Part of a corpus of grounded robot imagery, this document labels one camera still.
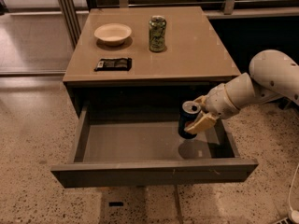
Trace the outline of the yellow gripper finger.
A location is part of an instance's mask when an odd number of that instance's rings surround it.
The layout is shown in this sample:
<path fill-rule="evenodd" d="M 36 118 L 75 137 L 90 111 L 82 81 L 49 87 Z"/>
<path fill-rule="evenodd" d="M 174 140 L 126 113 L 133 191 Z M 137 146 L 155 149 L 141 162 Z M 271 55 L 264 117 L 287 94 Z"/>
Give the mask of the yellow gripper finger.
<path fill-rule="evenodd" d="M 197 97 L 196 99 L 194 99 L 194 101 L 200 105 L 200 107 L 203 111 L 206 111 L 206 96 L 205 95 L 201 95 L 201 96 Z"/>
<path fill-rule="evenodd" d="M 208 112 L 208 113 L 201 112 L 197 116 L 195 121 L 188 124 L 184 128 L 184 131 L 186 133 L 190 133 L 190 134 L 197 134 L 197 133 L 203 132 L 205 130 L 212 128 L 216 124 L 218 118 L 219 118 L 218 116 L 216 116 L 210 112 Z"/>

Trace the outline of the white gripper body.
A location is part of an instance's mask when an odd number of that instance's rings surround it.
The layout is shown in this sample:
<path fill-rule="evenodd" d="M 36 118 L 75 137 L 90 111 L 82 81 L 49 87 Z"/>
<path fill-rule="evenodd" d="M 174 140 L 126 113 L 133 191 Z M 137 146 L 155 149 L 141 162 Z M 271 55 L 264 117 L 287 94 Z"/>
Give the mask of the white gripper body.
<path fill-rule="evenodd" d="M 213 88 L 206 95 L 205 110 L 221 119 L 229 119 L 239 113 L 239 109 L 230 100 L 223 83 Z"/>

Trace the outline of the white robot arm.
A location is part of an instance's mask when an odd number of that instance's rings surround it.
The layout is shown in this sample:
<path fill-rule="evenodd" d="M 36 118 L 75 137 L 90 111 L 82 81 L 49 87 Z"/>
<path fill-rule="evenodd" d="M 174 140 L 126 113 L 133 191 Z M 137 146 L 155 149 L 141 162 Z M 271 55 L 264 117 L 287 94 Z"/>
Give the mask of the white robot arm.
<path fill-rule="evenodd" d="M 287 54 L 267 49 L 256 54 L 249 72 L 211 89 L 194 101 L 201 110 L 184 131 L 198 134 L 213 127 L 218 119 L 229 119 L 252 104 L 286 97 L 299 105 L 299 65 Z"/>

